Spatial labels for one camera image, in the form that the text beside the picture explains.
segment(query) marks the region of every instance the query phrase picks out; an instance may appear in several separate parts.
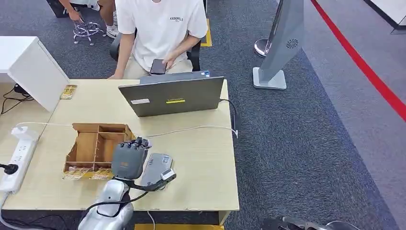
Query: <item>desk leg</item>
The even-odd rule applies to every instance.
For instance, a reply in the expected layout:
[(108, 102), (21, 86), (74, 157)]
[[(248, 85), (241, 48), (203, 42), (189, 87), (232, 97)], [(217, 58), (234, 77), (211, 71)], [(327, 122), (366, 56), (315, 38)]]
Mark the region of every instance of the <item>desk leg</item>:
[(230, 215), (231, 211), (219, 211), (218, 212), (218, 223), (219, 225), (224, 225), (228, 215)]

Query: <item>light wood desk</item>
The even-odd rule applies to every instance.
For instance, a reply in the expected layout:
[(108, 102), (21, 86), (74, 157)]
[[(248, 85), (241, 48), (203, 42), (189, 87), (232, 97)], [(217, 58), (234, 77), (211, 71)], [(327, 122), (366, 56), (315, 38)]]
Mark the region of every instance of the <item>light wood desk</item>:
[[(14, 87), (14, 83), (0, 83), (0, 105), (3, 103), (3, 95)], [(9, 97), (23, 98), (19, 93), (12, 92)], [(7, 100), (4, 110), (8, 110), (18, 101)], [(51, 118), (52, 112), (48, 112), (37, 101), (22, 102), (7, 113), (0, 115), (0, 162), (7, 164), (10, 161), (18, 139), (11, 134), (12, 128), (21, 122), (46, 123)], [(45, 125), (30, 125), (30, 129), (41, 134)]]
[[(50, 123), (77, 122), (128, 124), (136, 135), (153, 135), (196, 127), (230, 127), (228, 103), (218, 109), (138, 118), (118, 90), (138, 80), (71, 80), (78, 88), (71, 100), (61, 100)], [(228, 98), (227, 82), (222, 98)], [(10, 196), (5, 209), (86, 209), (106, 180), (62, 180), (65, 156), (77, 132), (67, 126), (48, 125), (35, 150), (18, 194)], [(226, 129), (201, 128), (150, 138), (149, 153), (169, 154), (177, 178), (163, 191), (151, 192), (134, 202), (135, 210), (219, 211), (222, 224), (230, 211), (239, 210), (232, 133)], [(132, 189), (131, 197), (141, 194)]]

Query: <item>white cable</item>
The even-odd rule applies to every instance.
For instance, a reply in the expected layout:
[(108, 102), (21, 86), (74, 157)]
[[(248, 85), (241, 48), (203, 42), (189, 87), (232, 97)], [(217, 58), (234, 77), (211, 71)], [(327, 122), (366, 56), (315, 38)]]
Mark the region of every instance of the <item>white cable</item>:
[(148, 213), (149, 217), (151, 217), (152, 224), (154, 224), (154, 230), (155, 230), (155, 220), (154, 220), (154, 218), (152, 218), (152, 215), (151, 215), (151, 213), (149, 213), (149, 211), (147, 211), (147, 213)]
[(236, 137), (238, 138), (238, 130), (233, 130), (232, 128), (229, 128), (229, 127), (226, 127), (226, 126), (213, 126), (213, 125), (197, 126), (197, 127), (192, 127), (192, 128), (185, 128), (185, 129), (174, 130), (174, 131), (170, 131), (170, 132), (166, 132), (166, 133), (147, 135), (147, 138), (158, 137), (158, 136), (162, 136), (162, 135), (166, 135), (166, 134), (177, 133), (177, 132), (183, 132), (183, 131), (188, 131), (188, 130), (198, 129), (198, 128), (221, 128), (221, 129), (228, 129), (228, 130), (231, 130), (233, 133), (235, 133)]
[[(69, 127), (72, 127), (72, 125), (55, 124), (55, 123), (42, 123), (42, 122), (21, 122), (21, 123), (16, 124), (15, 127), (20, 127), (21, 125), (27, 125), (27, 124), (39, 124), (39, 125), (69, 126)], [(238, 138), (238, 130), (233, 130), (232, 128), (226, 127), (226, 126), (214, 126), (214, 125), (197, 126), (197, 127), (192, 127), (192, 128), (185, 128), (185, 129), (173, 130), (173, 131), (166, 132), (166, 133), (147, 135), (147, 138), (158, 137), (158, 136), (162, 136), (162, 135), (166, 135), (166, 134), (177, 133), (177, 132), (183, 132), (183, 131), (188, 131), (188, 130), (198, 129), (198, 128), (221, 128), (221, 129), (228, 129), (228, 130), (231, 130), (231, 131), (236, 135), (236, 137)]]
[(1, 201), (0, 201), (0, 222), (2, 224), (4, 224), (6, 227), (9, 227), (9, 228), (15, 229), (15, 230), (43, 230), (43, 229), (32, 229), (32, 228), (19, 228), (19, 227), (16, 227), (14, 225), (11, 225), (11, 224), (7, 223), (5, 220), (3, 220), (1, 210), (3, 209), (3, 205), (6, 202), (7, 197), (9, 196), (9, 194), (10, 194), (10, 192), (4, 193), (3, 197), (1, 198)]
[(42, 122), (21, 122), (15, 125), (15, 127), (20, 127), (21, 125), (31, 125), (31, 124), (35, 124), (35, 125), (50, 125), (50, 126), (70, 126), (72, 127), (72, 125), (65, 125), (65, 124), (55, 124), (55, 123), (42, 123)]

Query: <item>sneaker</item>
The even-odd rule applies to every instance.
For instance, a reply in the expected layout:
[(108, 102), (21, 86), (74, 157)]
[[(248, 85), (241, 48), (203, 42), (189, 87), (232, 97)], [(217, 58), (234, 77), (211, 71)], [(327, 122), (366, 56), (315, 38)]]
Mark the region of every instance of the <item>sneaker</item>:
[(111, 38), (116, 38), (118, 35), (118, 28), (116, 25), (112, 25), (112, 26), (107, 26), (106, 29), (106, 34), (107, 36), (111, 37)]
[(117, 11), (113, 11), (113, 21), (114, 21), (114, 25), (118, 26), (118, 23), (117, 23)]

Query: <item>person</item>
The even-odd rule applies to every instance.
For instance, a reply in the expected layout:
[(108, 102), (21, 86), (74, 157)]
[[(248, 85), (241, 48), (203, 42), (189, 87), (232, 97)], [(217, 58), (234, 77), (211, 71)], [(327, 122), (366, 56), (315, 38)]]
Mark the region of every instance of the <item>person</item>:
[(106, 23), (106, 34), (111, 38), (116, 38), (118, 35), (117, 22), (115, 22), (114, 0), (59, 0), (59, 2), (67, 10), (69, 17), (73, 21), (82, 22), (79, 12), (71, 5), (81, 5), (100, 11), (100, 16)]
[(117, 68), (109, 79), (149, 75), (154, 59), (163, 59), (166, 73), (192, 71), (186, 51), (208, 29), (203, 0), (115, 0), (115, 5), (122, 37)]

